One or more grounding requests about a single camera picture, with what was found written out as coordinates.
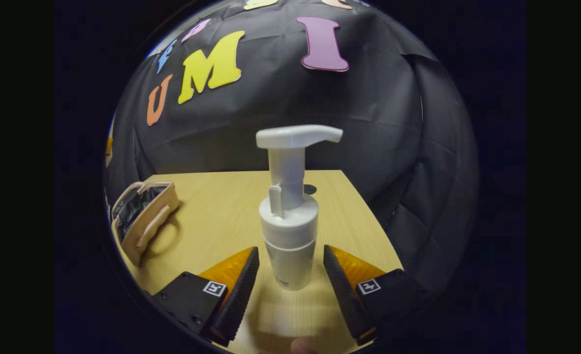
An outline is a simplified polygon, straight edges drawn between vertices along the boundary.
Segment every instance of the table surface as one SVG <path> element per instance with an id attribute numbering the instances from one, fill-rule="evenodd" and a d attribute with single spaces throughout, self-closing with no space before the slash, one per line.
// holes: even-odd
<path id="1" fill-rule="evenodd" d="M 199 274 L 251 246 L 260 267 L 249 305 L 227 350 L 287 353 L 299 336 L 311 337 L 322 354 L 358 349 L 340 313 L 323 267 L 323 246 L 347 251 L 383 271 L 402 268 L 391 242 L 342 171 L 306 171 L 304 183 L 317 187 L 317 243 L 312 280 L 300 291 L 275 282 L 258 207 L 270 185 L 268 171 L 153 175 L 147 181 L 174 181 L 179 208 L 160 227 L 139 267 L 126 264 L 137 283 L 154 295 L 183 271 Z"/>

